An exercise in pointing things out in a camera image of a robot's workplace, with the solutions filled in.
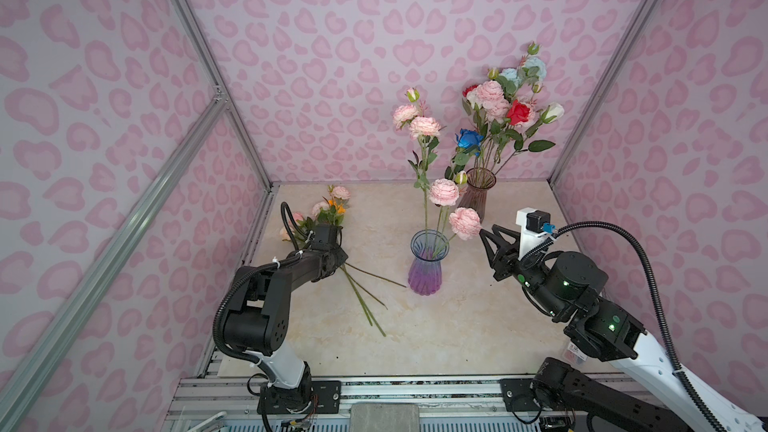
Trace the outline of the pink flower sprig low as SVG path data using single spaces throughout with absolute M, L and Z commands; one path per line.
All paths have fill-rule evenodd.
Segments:
M 438 208 L 436 230 L 449 241 L 456 237 L 463 241 L 474 239 L 482 229 L 479 214 L 459 206 L 461 195 L 460 185 L 446 178 L 435 180 L 427 191 L 427 200 Z

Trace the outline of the purple blue glass vase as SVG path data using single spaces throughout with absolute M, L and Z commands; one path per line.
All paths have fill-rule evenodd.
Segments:
M 419 231 L 411 239 L 410 251 L 409 288 L 421 296 L 435 294 L 442 286 L 442 261 L 450 251 L 448 238 L 433 229 Z

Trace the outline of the smoky pink glass vase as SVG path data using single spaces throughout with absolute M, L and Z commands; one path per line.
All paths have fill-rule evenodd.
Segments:
M 467 186 L 458 203 L 460 208 L 473 209 L 483 222 L 488 191 L 496 185 L 496 175 L 487 168 L 476 167 L 467 172 Z

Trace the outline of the blue flower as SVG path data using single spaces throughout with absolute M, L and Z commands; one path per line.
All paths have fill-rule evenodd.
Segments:
M 454 180 L 470 161 L 480 155 L 484 141 L 484 137 L 477 131 L 468 129 L 461 129 L 455 138 L 454 153 L 444 172 L 444 178 L 450 180 Z

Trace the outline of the small red rose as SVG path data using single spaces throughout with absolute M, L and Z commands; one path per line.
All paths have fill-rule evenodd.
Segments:
M 491 109 L 484 109 L 480 134 L 483 136 L 480 164 L 493 170 L 500 167 L 505 150 L 511 146 L 514 155 L 523 150 L 526 141 L 525 130 L 532 124 L 533 111 L 529 104 L 513 100 L 500 101 Z

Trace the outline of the white rose long stem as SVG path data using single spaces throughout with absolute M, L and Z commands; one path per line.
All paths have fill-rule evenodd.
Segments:
M 565 113 L 564 107 L 557 102 L 552 102 L 543 108 L 537 108 L 532 101 L 520 101 L 531 106 L 533 117 L 532 124 L 525 130 L 526 141 L 523 150 L 512 155 L 512 147 L 509 146 L 504 152 L 503 162 L 500 167 L 495 167 L 496 172 L 500 172 L 510 162 L 510 160 L 524 153 L 541 153 L 555 146 L 555 143 L 548 139 L 536 139 L 536 135 L 545 126 L 549 126 L 558 121 Z

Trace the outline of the pink carnation sprig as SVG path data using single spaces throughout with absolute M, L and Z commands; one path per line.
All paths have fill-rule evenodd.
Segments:
M 463 101 L 476 131 L 484 137 L 476 166 L 492 169 L 499 136 L 505 131 L 506 115 L 511 105 L 501 85 L 494 78 L 478 84 L 479 87 L 466 98 L 463 97 Z

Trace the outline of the orange flower stem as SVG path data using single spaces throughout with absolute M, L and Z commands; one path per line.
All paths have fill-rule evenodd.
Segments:
M 349 199 L 343 198 L 339 196 L 338 194 L 335 194 L 331 192 L 330 198 L 327 200 L 328 206 L 329 206 L 329 214 L 332 219 L 332 222 L 335 225 L 341 226 L 344 221 L 346 208 L 348 205 Z M 341 267 L 341 270 L 344 274 L 344 277 L 347 279 L 355 298 L 358 301 L 358 304 L 360 305 L 360 308 L 364 314 L 364 317 L 370 327 L 373 327 L 378 330 L 378 332 L 385 337 L 386 333 L 383 329 L 383 327 L 380 325 L 378 320 L 376 319 L 374 313 L 371 311 L 370 307 L 368 306 L 368 303 L 366 302 L 366 298 L 372 298 L 376 303 L 379 305 L 382 305 L 384 308 L 386 308 L 386 305 L 379 300 L 377 297 L 375 297 L 372 293 L 370 293 L 365 287 L 363 287 L 358 280 L 356 280 L 352 274 L 350 273 L 350 270 L 358 271 L 360 272 L 359 268 L 352 267 L 349 263 L 346 263 Z

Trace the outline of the pink peach peony sprig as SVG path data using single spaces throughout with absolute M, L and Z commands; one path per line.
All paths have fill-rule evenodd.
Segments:
M 287 202 L 280 206 L 280 218 L 283 229 L 282 240 L 293 247 L 286 258 L 291 275 L 291 289 L 306 283 L 319 282 L 348 263 L 348 254 L 343 249 L 343 225 L 335 225 L 330 217 L 327 200 L 331 192 L 350 200 L 350 192 L 343 186 L 331 185 L 326 195 L 316 203 L 307 214 L 293 212 Z M 360 272 L 390 285 L 404 288 L 405 285 L 393 279 L 385 278 L 359 268 Z

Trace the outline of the light blue flower sprig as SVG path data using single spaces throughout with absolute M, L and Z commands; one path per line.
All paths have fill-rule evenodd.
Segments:
M 547 66 L 539 57 L 540 50 L 538 43 L 531 42 L 517 66 L 502 69 L 498 73 L 495 81 L 501 85 L 507 98 L 520 93 L 535 95 L 542 91 L 543 81 L 547 77 Z

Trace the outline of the red rose long stem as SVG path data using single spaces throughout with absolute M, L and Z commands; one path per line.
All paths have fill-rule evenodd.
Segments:
M 470 92 L 474 91 L 474 90 L 475 90 L 477 87 L 479 87 L 479 85 L 480 85 L 480 84 L 474 84 L 474 85 L 471 85 L 471 86 L 467 87 L 466 89 L 464 89 L 464 90 L 463 90 L 463 92 L 462 92 L 462 96 L 463 96 L 464 98 L 466 98 L 466 97 L 468 96 L 468 94 L 469 94 Z

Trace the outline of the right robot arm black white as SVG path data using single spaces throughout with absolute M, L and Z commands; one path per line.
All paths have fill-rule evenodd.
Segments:
M 602 290 L 608 276 L 586 255 L 551 251 L 567 232 L 598 228 L 618 234 L 634 249 L 646 276 L 662 337 L 656 339 Z M 736 406 L 680 361 L 666 321 L 650 260 L 625 229 L 603 221 L 583 221 L 560 229 L 542 224 L 515 232 L 495 225 L 480 238 L 496 280 L 516 279 L 528 301 L 555 323 L 585 355 L 608 363 L 642 385 L 650 404 L 616 391 L 549 357 L 531 381 L 542 406 L 561 405 L 599 417 L 626 431 L 764 431 L 767 420 Z

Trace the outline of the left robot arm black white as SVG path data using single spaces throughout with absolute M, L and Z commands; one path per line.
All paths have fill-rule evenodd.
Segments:
M 275 405 L 289 413 L 312 403 L 310 366 L 286 342 L 292 293 L 318 282 L 343 266 L 341 228 L 320 225 L 303 249 L 285 259 L 236 271 L 212 325 L 215 347 L 224 355 L 249 362 L 266 376 L 259 391 L 259 411 Z

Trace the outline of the small clock card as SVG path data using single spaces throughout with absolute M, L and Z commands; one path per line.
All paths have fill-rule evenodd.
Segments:
M 569 342 L 563 352 L 563 357 L 574 364 L 583 364 L 588 357 L 573 343 Z

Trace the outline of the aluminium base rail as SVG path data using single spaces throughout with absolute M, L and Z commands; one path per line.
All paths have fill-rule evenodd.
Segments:
M 423 431 L 535 430 L 533 417 L 556 417 L 551 409 L 527 411 L 502 388 L 502 380 L 530 380 L 545 358 L 564 359 L 568 338 L 559 332 L 526 338 L 514 333 L 479 344 L 444 339 L 397 338 L 379 333 L 312 339 L 294 334 L 286 345 L 309 363 L 314 381 L 335 383 L 319 394 L 311 418 L 316 431 L 347 431 L 353 413 L 399 413 L 384 425 L 404 431 L 406 415 L 417 415 Z M 262 381 L 257 367 L 219 351 L 201 372 L 177 387 L 162 423 L 164 431 L 186 431 L 212 419 L 219 429 L 260 431 L 257 410 Z

